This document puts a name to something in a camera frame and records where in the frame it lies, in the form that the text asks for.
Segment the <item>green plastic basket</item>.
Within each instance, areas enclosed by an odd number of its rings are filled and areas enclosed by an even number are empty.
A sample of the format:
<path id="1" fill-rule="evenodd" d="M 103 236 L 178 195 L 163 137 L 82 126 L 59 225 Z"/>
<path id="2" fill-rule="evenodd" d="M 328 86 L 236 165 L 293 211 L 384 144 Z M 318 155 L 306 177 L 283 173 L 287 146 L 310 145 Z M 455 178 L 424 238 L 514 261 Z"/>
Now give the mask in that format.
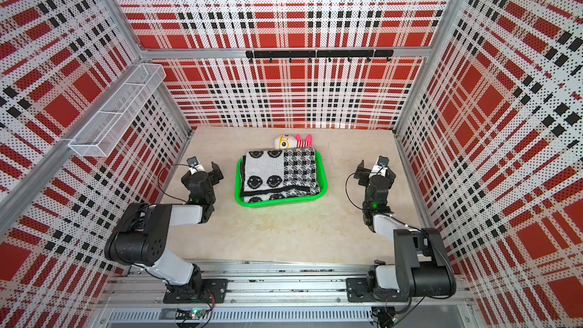
<path id="1" fill-rule="evenodd" d="M 302 197 L 292 197 L 278 200 L 265 200 L 257 203 L 245 203 L 243 197 L 241 196 L 241 163 L 242 159 L 237 162 L 236 173 L 235 173 L 235 201 L 242 207 L 248 208 L 262 208 L 262 207 L 273 207 L 278 205 L 287 205 L 293 203 L 307 203 L 315 201 L 323 197 L 329 189 L 328 180 L 326 178 L 326 171 L 323 165 L 323 158 L 321 154 L 315 152 L 315 162 L 317 171 L 317 182 L 320 185 L 320 193 L 315 195 L 308 195 Z"/>

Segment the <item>black white patterned scarf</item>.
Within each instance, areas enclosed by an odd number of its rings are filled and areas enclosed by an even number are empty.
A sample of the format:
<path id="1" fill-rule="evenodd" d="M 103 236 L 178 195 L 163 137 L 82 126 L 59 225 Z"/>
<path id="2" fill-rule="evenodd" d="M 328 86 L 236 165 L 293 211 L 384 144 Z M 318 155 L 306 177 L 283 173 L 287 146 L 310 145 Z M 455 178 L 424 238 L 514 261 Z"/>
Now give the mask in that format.
<path id="1" fill-rule="evenodd" d="M 261 203 L 320 194 L 317 158 L 312 148 L 252 150 L 240 160 L 239 195 Z"/>

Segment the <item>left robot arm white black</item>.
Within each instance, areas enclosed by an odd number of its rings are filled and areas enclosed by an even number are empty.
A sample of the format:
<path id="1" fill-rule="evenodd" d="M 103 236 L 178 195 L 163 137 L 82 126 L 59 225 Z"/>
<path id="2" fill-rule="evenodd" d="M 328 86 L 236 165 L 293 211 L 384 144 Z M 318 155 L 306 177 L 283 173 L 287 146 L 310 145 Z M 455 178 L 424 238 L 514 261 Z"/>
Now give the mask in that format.
<path id="1" fill-rule="evenodd" d="M 181 182 L 189 191 L 184 204 L 132 203 L 114 228 L 105 247 L 106 259 L 130 267 L 140 267 L 165 282 L 171 293 L 201 296 L 204 292 L 200 268 L 188 263 L 167 247 L 172 226 L 207 223 L 214 212 L 214 186 L 224 179 L 213 162 L 207 172 L 198 159 L 187 161 L 188 171 Z"/>

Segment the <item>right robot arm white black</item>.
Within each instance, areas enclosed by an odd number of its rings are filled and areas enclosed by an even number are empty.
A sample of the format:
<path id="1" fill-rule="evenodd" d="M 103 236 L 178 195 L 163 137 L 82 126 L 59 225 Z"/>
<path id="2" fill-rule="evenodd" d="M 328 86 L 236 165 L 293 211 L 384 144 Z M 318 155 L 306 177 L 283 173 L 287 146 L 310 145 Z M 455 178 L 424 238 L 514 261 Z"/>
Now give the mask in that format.
<path id="1" fill-rule="evenodd" d="M 388 205 L 396 174 L 389 159 L 379 156 L 373 168 L 360 162 L 352 174 L 364 187 L 358 208 L 370 231 L 387 238 L 394 261 L 376 261 L 364 279 L 347 279 L 350 302 L 409 302 L 414 298 L 448 299 L 455 295 L 456 280 L 440 233 L 402 222 Z"/>

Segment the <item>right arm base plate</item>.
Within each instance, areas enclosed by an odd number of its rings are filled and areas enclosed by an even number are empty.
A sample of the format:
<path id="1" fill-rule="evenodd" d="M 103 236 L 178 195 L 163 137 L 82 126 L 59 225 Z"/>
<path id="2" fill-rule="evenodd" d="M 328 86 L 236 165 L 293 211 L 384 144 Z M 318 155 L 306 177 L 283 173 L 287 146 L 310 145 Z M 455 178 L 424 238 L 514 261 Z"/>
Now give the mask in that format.
<path id="1" fill-rule="evenodd" d="M 394 278 L 346 279 L 346 292 L 351 303 L 364 302 L 408 302 L 409 297 L 399 287 Z"/>

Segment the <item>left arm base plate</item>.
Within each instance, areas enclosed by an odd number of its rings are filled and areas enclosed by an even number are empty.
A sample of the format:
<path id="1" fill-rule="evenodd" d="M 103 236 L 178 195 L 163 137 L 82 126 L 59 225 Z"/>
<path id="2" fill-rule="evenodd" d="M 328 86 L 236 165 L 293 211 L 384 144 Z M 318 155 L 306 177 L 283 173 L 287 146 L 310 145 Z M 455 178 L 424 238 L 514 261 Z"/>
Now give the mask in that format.
<path id="1" fill-rule="evenodd" d="M 229 281 L 227 279 L 202 279 L 194 284 L 166 285 L 164 304 L 224 302 Z"/>

